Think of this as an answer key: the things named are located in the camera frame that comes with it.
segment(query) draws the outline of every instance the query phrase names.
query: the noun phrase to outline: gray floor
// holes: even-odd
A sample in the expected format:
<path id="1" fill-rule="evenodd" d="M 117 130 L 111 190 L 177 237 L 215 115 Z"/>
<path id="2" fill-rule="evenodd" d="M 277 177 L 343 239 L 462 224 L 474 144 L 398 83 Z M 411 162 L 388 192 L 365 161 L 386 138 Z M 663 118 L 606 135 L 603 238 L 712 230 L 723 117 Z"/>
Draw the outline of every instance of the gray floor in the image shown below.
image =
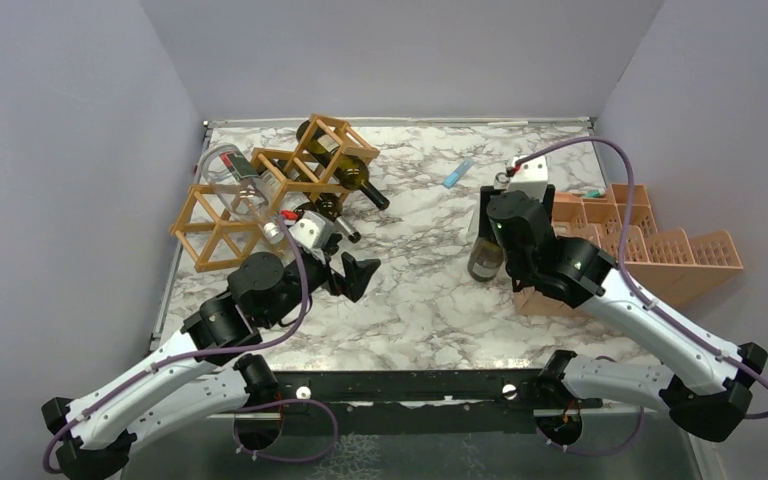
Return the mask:
<path id="1" fill-rule="evenodd" d="M 622 442 L 634 414 L 591 414 L 581 447 Z M 325 438 L 286 437 L 269 449 L 308 455 Z M 230 419 L 208 419 L 162 438 L 135 455 L 123 480 L 372 480 L 372 479 L 700 479 L 687 436 L 664 415 L 650 414 L 646 428 L 626 452 L 582 458 L 547 447 L 537 435 L 346 436 L 324 460 L 285 465 L 235 454 Z"/>

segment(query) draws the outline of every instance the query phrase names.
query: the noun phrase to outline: screw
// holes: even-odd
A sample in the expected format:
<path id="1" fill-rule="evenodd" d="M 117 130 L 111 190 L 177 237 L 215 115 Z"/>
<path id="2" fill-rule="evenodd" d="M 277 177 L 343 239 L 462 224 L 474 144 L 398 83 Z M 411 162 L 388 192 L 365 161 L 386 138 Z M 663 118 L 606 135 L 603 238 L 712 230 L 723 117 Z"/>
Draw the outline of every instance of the screw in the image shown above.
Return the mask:
<path id="1" fill-rule="evenodd" d="M 508 400 L 513 400 L 517 396 L 516 387 L 510 383 L 502 387 L 502 395 Z"/>

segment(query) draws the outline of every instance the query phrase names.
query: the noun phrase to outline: wine bottle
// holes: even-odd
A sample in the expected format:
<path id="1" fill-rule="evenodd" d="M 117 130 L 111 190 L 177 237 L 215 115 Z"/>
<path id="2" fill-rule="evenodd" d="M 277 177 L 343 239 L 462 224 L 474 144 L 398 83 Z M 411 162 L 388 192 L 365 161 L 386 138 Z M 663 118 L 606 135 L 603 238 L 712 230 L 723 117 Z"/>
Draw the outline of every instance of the wine bottle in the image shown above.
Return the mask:
<path id="1" fill-rule="evenodd" d="M 355 230 L 354 225 L 343 218 L 343 205 L 340 204 L 340 197 L 333 193 L 320 193 L 319 198 L 316 199 L 314 204 L 316 205 L 316 211 L 334 222 L 350 242 L 357 243 L 360 241 L 360 232 Z"/>
<path id="2" fill-rule="evenodd" d="M 490 203 L 494 194 L 499 190 L 493 187 L 481 187 L 481 196 L 479 199 L 479 224 L 478 237 L 472 245 L 469 260 L 466 264 L 469 275 L 479 282 L 489 282 L 496 278 L 496 274 L 502 268 L 505 261 L 505 255 L 502 247 L 496 241 L 496 235 L 490 225 L 490 219 L 487 217 L 487 205 Z"/>
<path id="3" fill-rule="evenodd" d="M 305 120 L 296 130 L 296 140 L 301 140 L 310 121 Z M 310 139 L 305 150 L 316 159 L 323 167 L 331 164 L 334 154 L 340 145 L 334 141 L 328 134 L 317 128 Z M 340 182 L 340 185 L 346 190 L 360 190 L 366 195 L 379 210 L 386 210 L 390 206 L 390 201 L 384 196 L 372 183 L 369 182 L 369 167 L 363 160 L 354 155 L 341 155 L 340 164 L 334 171 L 334 177 Z"/>
<path id="4" fill-rule="evenodd" d="M 285 165 L 286 162 L 279 161 L 277 167 L 283 170 Z M 267 194 L 270 198 L 274 198 L 275 193 L 281 188 L 281 182 L 263 164 L 258 167 L 258 172 L 263 179 Z M 296 182 L 308 181 L 306 177 L 299 175 L 295 170 L 290 172 L 290 180 Z M 304 193 L 287 192 L 281 202 L 281 210 L 291 210 L 298 215 L 303 215 L 307 210 L 318 212 L 323 217 L 334 222 L 350 242 L 357 243 L 360 241 L 360 233 L 355 229 L 354 225 L 342 216 L 343 205 L 340 204 L 340 197 L 333 193 L 320 193 L 319 198 L 315 202 L 311 202 Z"/>

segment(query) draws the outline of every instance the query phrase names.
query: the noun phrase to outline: clear glass bottle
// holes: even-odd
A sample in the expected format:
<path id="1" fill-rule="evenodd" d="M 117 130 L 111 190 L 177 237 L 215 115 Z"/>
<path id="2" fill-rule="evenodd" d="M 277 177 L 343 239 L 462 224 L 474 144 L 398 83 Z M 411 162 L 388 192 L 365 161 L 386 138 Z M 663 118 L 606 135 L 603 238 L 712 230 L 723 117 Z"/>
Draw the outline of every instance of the clear glass bottle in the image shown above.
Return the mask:
<path id="1" fill-rule="evenodd" d="M 235 145 L 220 144 L 206 151 L 199 159 L 199 171 L 234 220 L 257 223 L 269 243 L 284 238 L 277 224 L 281 220 L 269 212 L 261 178 Z"/>

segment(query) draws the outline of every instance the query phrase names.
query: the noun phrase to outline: wooden wine rack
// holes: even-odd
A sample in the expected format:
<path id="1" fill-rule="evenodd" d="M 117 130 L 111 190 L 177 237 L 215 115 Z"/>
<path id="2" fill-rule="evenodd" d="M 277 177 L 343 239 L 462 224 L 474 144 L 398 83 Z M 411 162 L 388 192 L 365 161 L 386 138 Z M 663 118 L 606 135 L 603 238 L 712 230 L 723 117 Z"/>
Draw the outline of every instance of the wooden wine rack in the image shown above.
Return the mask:
<path id="1" fill-rule="evenodd" d="M 336 141 L 340 147 L 334 155 L 328 167 L 320 165 L 310 154 L 305 152 L 304 146 L 313 137 L 315 128 L 319 127 L 326 135 Z M 281 182 L 281 187 L 276 190 L 273 198 L 269 199 L 270 212 L 275 213 L 281 205 L 287 192 L 302 192 L 315 201 L 321 193 L 338 194 L 340 204 L 349 196 L 349 191 L 332 181 L 334 171 L 337 169 L 342 155 L 353 155 L 369 163 L 378 157 L 380 153 L 352 128 L 349 122 L 325 115 L 313 114 L 310 116 L 310 127 L 302 136 L 302 141 L 294 151 L 275 150 L 269 148 L 255 148 L 251 154 L 251 164 L 258 169 L 262 164 L 275 175 Z M 278 162 L 286 162 L 284 168 L 279 169 Z M 309 182 L 291 180 L 295 177 L 292 173 L 304 176 Z M 254 222 L 240 222 L 231 220 L 231 213 L 223 208 L 218 213 L 211 206 L 210 197 L 215 195 L 210 185 L 190 185 L 184 207 L 178 214 L 175 223 L 169 228 L 169 232 L 181 242 L 184 251 L 192 257 L 197 272 L 219 270 L 223 268 L 236 268 L 243 263 L 258 243 L 262 243 L 275 253 L 281 253 L 286 248 L 286 240 L 278 245 L 267 242 Z M 201 206 L 207 214 L 207 218 L 193 219 L 196 206 Z M 192 233 L 210 232 L 207 242 L 201 251 L 198 251 L 187 238 Z M 243 241 L 235 241 L 232 234 L 244 234 Z M 234 255 L 234 258 L 213 260 L 215 250 L 220 242 L 225 242 Z"/>
<path id="2" fill-rule="evenodd" d="M 305 152 L 305 145 L 313 138 L 313 133 L 317 127 L 340 145 L 328 167 L 323 167 L 309 153 Z M 339 165 L 341 157 L 343 155 L 352 155 L 369 165 L 373 159 L 378 157 L 379 153 L 377 148 L 367 143 L 363 137 L 358 135 L 349 122 L 338 118 L 313 114 L 310 116 L 310 126 L 305 130 L 301 141 L 299 141 L 294 151 L 255 148 L 252 150 L 251 164 L 255 169 L 258 169 L 260 165 L 265 166 L 281 182 L 281 188 L 276 191 L 274 198 L 269 199 L 269 205 L 274 213 L 281 205 L 281 201 L 287 192 L 305 193 L 313 201 L 319 198 L 320 193 L 339 194 L 340 204 L 342 205 L 351 192 L 332 182 L 332 176 L 337 169 L 337 165 Z M 279 169 L 276 166 L 280 162 L 286 162 L 283 169 Z M 311 164 L 315 164 L 316 167 L 311 169 L 309 166 Z M 294 177 L 292 175 L 293 172 L 310 181 L 297 182 L 291 180 L 290 178 Z"/>

